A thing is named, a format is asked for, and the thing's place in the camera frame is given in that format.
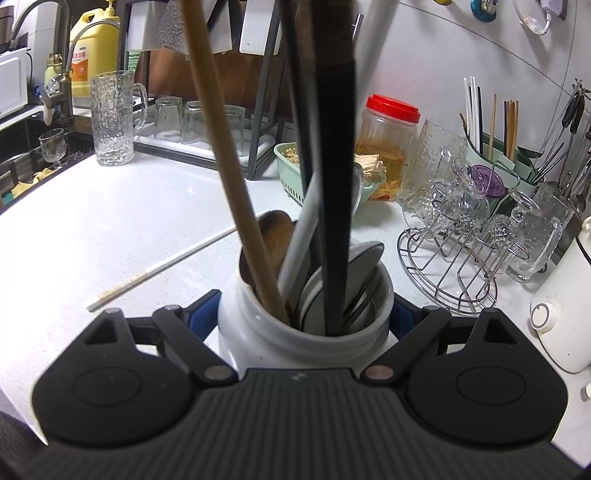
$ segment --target white countertop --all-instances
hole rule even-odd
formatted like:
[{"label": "white countertop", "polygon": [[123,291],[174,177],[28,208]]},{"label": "white countertop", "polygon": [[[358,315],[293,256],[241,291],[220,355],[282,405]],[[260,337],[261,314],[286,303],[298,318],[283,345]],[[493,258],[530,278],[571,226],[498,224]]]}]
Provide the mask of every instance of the white countertop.
[{"label": "white countertop", "polygon": [[[255,213],[281,209],[296,218],[271,166],[248,181]],[[216,171],[136,153],[124,166],[104,168],[94,157],[71,167],[0,215],[0,388],[40,432],[30,404],[36,379],[96,316],[89,298],[157,261],[232,225]],[[405,224],[390,202],[362,205],[352,235],[378,239],[394,290],[418,306],[433,302],[402,269],[396,242]],[[166,304],[188,305],[212,288],[223,289],[240,251],[238,235],[220,240],[115,299],[127,316],[148,316]],[[528,330],[530,298],[544,279],[522,285],[499,277],[502,309],[542,350]],[[559,371],[569,406],[554,444],[581,465],[591,462],[591,401],[581,389],[591,367]]]}]

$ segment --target kitchen faucet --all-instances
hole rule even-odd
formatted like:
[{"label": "kitchen faucet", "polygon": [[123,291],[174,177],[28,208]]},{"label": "kitchen faucet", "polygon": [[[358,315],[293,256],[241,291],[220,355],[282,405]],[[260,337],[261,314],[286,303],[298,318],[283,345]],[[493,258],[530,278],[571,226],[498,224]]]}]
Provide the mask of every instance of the kitchen faucet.
[{"label": "kitchen faucet", "polygon": [[79,32],[78,35],[73,39],[72,44],[70,45],[70,30],[72,26],[72,9],[70,8],[70,4],[67,0],[36,0],[35,2],[31,3],[24,12],[18,17],[17,22],[14,25],[14,29],[12,30],[12,35],[10,38],[10,48],[16,48],[17,46],[17,35],[18,31],[21,29],[25,18],[31,11],[38,7],[41,4],[46,2],[55,2],[62,7],[63,15],[65,16],[65,21],[63,22],[62,29],[60,30],[61,35],[61,57],[65,61],[64,68],[62,74],[59,76],[59,91],[54,93],[49,93],[45,87],[42,85],[39,88],[41,92],[41,100],[46,108],[51,109],[55,106],[59,105],[61,107],[61,120],[65,122],[71,122],[74,118],[73,116],[73,107],[72,107],[72,79],[70,78],[70,70],[72,69],[72,54],[74,52],[74,47],[76,43],[82,36],[86,30],[89,28],[95,27],[99,24],[105,25],[113,25],[116,28],[119,28],[119,23],[114,20],[108,19],[101,19],[94,21],[88,25],[85,25]]},{"label": "kitchen faucet", "polygon": [[[72,9],[67,0],[35,0],[29,5],[23,13],[18,17],[18,20],[14,24],[12,35],[10,37],[10,48],[17,47],[17,35],[21,29],[23,22],[27,15],[33,11],[34,8],[46,2],[54,2],[61,6],[63,10],[64,22],[61,25],[60,37],[61,37],[61,57],[63,59],[68,58],[68,52],[70,48],[70,30],[72,26]],[[41,99],[43,104],[47,108],[53,108],[57,105],[61,107],[61,119],[69,122],[73,119],[72,110],[72,79],[70,78],[70,69],[64,68],[59,79],[60,89],[55,93],[47,93],[45,88],[40,88]]]}]

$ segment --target white chopstick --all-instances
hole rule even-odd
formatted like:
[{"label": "white chopstick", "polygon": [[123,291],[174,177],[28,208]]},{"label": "white chopstick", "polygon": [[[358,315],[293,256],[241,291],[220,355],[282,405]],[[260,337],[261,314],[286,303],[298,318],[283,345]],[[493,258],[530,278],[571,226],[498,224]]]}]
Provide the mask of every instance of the white chopstick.
[{"label": "white chopstick", "polygon": [[468,79],[464,77],[464,93],[466,96],[466,130],[470,140],[472,139],[472,97],[470,95],[470,86]]},{"label": "white chopstick", "polygon": [[161,260],[160,262],[152,265],[151,267],[146,268],[146,270],[137,274],[135,277],[128,278],[123,283],[120,283],[120,284],[114,286],[113,288],[110,288],[109,290],[104,291],[100,295],[97,295],[96,297],[90,299],[88,302],[86,302],[86,305],[85,305],[86,310],[88,310],[89,312],[94,312],[97,308],[103,306],[105,303],[113,300],[115,297],[118,297],[122,293],[125,293],[126,291],[132,289],[133,287],[135,287],[139,283],[143,282],[144,280],[147,280],[148,278],[151,278],[151,277],[157,275],[158,273],[162,272],[162,270],[170,267],[171,265],[175,264],[176,262],[183,260],[183,259],[189,257],[190,255],[193,255],[194,253],[199,252],[200,250],[203,250],[206,247],[209,247],[210,245],[214,244],[218,240],[221,240],[225,236],[228,236],[228,235],[230,235],[230,233],[235,232],[235,231],[236,231],[236,225],[229,226],[228,228],[222,230],[221,232],[218,232],[215,235],[212,235],[209,238],[206,238],[205,240],[201,240],[200,242],[197,242],[196,244],[190,245],[189,247],[181,250],[180,252],[177,252],[174,255],[171,255],[170,257],[167,257],[164,260]]},{"label": "white chopstick", "polygon": [[474,128],[471,139],[474,148],[478,150],[480,148],[480,122],[478,114],[478,88],[476,87],[476,77],[470,77],[470,93],[472,94],[472,125]]}]

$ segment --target glass pitcher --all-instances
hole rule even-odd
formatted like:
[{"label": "glass pitcher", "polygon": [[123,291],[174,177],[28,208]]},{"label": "glass pitcher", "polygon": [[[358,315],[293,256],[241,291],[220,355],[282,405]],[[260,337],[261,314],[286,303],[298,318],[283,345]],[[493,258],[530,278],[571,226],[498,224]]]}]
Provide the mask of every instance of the glass pitcher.
[{"label": "glass pitcher", "polygon": [[526,214],[523,221],[524,249],[528,259],[514,258],[506,273],[518,282],[525,282],[550,259],[558,240],[574,215],[572,205],[554,188],[543,183],[534,195],[541,216]]},{"label": "glass pitcher", "polygon": [[[142,101],[141,119],[134,127],[133,92]],[[144,126],[148,95],[134,72],[108,72],[90,79],[92,134],[96,161],[103,166],[123,165],[134,157],[134,135]]]}]

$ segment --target glass mug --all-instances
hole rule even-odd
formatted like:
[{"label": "glass mug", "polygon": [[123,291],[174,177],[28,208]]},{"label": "glass mug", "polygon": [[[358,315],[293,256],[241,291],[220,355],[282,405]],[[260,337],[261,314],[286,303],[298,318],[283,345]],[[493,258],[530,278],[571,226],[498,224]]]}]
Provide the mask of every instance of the glass mug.
[{"label": "glass mug", "polygon": [[[133,92],[142,101],[141,119],[134,127]],[[134,72],[101,73],[90,78],[90,108],[96,161],[103,166],[123,165],[134,157],[134,135],[147,117],[148,95]]]}]

